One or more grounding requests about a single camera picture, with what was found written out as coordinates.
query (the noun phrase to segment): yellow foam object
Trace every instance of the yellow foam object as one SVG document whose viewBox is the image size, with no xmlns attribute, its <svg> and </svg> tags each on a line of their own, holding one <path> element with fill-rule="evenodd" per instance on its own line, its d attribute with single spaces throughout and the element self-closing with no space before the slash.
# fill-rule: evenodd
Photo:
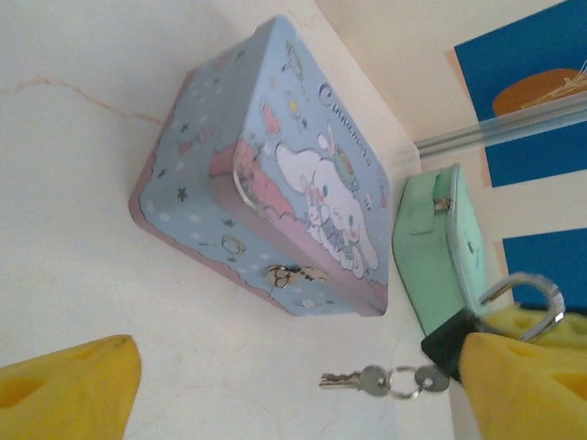
<svg viewBox="0 0 587 440">
<path fill-rule="evenodd" d="M 524 310 L 512 305 L 483 317 L 483 320 L 498 328 L 505 336 L 518 339 L 523 333 L 537 325 L 546 312 Z M 543 347 L 568 347 L 587 350 L 587 317 L 567 313 L 557 326 L 550 329 L 533 344 Z"/>
<path fill-rule="evenodd" d="M 484 440 L 587 439 L 587 353 L 473 333 L 462 384 Z"/>
<path fill-rule="evenodd" d="M 0 368 L 0 438 L 120 440 L 140 372 L 129 335 Z"/>
</svg>

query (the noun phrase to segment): metal ring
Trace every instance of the metal ring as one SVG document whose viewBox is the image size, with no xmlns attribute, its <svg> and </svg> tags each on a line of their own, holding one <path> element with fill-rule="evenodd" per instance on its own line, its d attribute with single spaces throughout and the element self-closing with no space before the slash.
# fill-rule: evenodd
<svg viewBox="0 0 587 440">
<path fill-rule="evenodd" d="M 418 385 L 418 387 L 411 392 L 396 391 L 392 388 L 393 374 L 402 373 L 404 371 L 410 371 L 415 374 L 417 372 L 417 370 L 418 370 L 418 368 L 408 367 L 408 366 L 393 368 L 387 376 L 387 386 L 389 388 L 389 393 L 393 397 L 395 397 L 397 399 L 403 399 L 405 401 L 418 397 L 420 395 L 420 393 L 424 390 L 424 383 L 422 383 L 422 385 Z"/>
</svg>

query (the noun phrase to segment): mint green box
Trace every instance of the mint green box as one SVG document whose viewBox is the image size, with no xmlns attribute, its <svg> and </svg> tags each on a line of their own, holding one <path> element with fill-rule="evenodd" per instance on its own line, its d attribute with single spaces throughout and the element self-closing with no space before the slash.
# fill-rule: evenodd
<svg viewBox="0 0 587 440">
<path fill-rule="evenodd" d="M 465 306 L 484 312 L 485 243 L 459 164 L 408 178 L 392 246 L 426 335 Z"/>
</svg>

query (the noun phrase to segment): silver key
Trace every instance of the silver key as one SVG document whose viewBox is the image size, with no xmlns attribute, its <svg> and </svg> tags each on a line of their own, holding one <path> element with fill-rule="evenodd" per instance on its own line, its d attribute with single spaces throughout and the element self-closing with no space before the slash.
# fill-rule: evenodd
<svg viewBox="0 0 587 440">
<path fill-rule="evenodd" d="M 320 380 L 320 388 L 342 390 L 345 388 L 360 390 L 360 371 L 350 374 L 324 373 Z"/>
<path fill-rule="evenodd" d="M 442 392 L 450 384 L 450 379 L 434 365 L 420 367 L 414 374 L 414 380 L 430 392 Z"/>
<path fill-rule="evenodd" d="M 371 396 L 383 397 L 389 393 L 389 373 L 387 370 L 375 365 L 369 365 L 363 371 L 354 371 L 351 374 L 322 375 L 320 387 L 331 390 L 354 389 L 366 391 Z"/>
</svg>

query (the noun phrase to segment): blue poster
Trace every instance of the blue poster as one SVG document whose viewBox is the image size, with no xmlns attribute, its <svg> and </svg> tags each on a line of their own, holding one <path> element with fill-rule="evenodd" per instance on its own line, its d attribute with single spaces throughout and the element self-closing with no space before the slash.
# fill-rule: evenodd
<svg viewBox="0 0 587 440">
<path fill-rule="evenodd" d="M 587 91 L 587 1 L 567 0 L 455 48 L 480 121 Z M 493 187 L 587 169 L 587 124 L 486 149 Z"/>
<path fill-rule="evenodd" d="M 571 309 L 587 310 L 587 228 L 518 236 L 504 240 L 510 273 L 539 273 L 556 282 Z M 524 305 L 545 307 L 536 289 L 514 288 L 514 300 Z"/>
</svg>

